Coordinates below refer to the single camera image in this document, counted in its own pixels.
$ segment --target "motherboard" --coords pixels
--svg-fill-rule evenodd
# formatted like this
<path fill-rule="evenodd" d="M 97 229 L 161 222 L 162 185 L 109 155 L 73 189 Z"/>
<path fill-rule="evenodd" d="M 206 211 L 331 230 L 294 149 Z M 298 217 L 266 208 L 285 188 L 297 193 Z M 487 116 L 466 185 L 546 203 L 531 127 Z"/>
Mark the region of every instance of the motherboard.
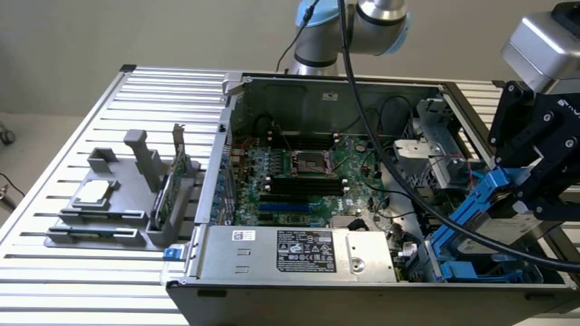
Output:
<path fill-rule="evenodd" d="M 375 212 L 387 200 L 366 140 L 335 135 L 245 138 L 230 157 L 235 225 L 343 228 L 361 218 L 381 229 Z"/>

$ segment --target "green circuit board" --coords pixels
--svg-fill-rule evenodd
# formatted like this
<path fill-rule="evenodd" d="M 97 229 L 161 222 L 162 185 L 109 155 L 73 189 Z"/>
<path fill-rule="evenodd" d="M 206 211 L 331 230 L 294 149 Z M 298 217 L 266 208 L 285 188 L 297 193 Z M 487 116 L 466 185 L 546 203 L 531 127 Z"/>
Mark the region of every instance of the green circuit board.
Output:
<path fill-rule="evenodd" d="M 374 155 L 366 149 L 366 141 L 355 137 L 343 137 L 326 151 L 307 151 L 299 149 L 271 149 L 259 141 L 237 151 L 235 191 L 237 210 L 235 225 L 274 225 L 323 227 L 334 216 L 354 216 L 355 210 L 366 216 L 373 215 L 369 210 L 369 198 L 374 205 L 383 199 L 383 194 L 367 188 L 362 182 L 377 189 L 383 189 L 374 174 Z M 314 164 L 299 165 L 299 159 L 311 157 L 323 160 L 325 169 Z M 369 170 L 366 177 L 361 173 L 361 165 Z M 270 218 L 259 219 L 259 195 L 267 194 L 266 177 L 307 178 L 307 179 L 345 179 L 349 190 L 342 196 L 309 196 L 309 212 L 267 212 Z"/>

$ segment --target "metal slotted table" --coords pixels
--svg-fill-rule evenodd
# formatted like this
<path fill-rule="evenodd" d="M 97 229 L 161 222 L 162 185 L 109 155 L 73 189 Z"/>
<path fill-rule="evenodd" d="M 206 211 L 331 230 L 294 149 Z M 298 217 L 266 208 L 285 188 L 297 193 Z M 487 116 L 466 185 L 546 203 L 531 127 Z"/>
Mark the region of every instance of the metal slotted table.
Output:
<path fill-rule="evenodd" d="M 169 158 L 173 124 L 183 124 L 185 150 L 205 168 L 223 108 L 223 76 L 225 72 L 157 67 L 117 74 L 0 229 L 0 324 L 186 325 L 159 286 L 161 252 L 46 248 L 43 232 L 89 170 L 91 149 L 109 147 L 117 156 L 131 156 L 122 144 L 127 129 L 146 130 L 147 147 Z M 490 82 L 453 82 L 489 126 L 501 89 Z M 202 175 L 185 213 L 183 241 L 201 183 Z M 562 229 L 580 246 L 580 223 L 566 223 Z M 580 310 L 563 317 L 558 325 L 577 325 Z M 545 320 L 545 325 L 554 322 Z"/>

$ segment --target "sticker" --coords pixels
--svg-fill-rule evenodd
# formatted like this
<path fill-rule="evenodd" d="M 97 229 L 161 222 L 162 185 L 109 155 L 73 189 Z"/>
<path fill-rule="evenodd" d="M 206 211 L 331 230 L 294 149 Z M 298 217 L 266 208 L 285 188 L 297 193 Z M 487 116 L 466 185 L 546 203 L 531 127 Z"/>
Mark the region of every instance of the sticker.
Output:
<path fill-rule="evenodd" d="M 277 231 L 275 267 L 279 272 L 335 273 L 330 231 Z"/>
<path fill-rule="evenodd" d="M 238 230 L 231 233 L 233 241 L 254 241 L 255 240 L 255 230 Z"/>
<path fill-rule="evenodd" d="M 322 93 L 322 101 L 337 101 L 338 94 L 334 92 Z"/>

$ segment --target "warning label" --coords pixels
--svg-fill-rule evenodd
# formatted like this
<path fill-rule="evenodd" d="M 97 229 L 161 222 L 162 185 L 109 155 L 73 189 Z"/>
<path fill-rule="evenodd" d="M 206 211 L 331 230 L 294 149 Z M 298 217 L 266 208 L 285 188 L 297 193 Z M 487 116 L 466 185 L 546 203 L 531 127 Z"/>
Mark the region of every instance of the warning label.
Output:
<path fill-rule="evenodd" d="M 279 272 L 335 273 L 331 232 L 279 230 L 275 245 Z"/>

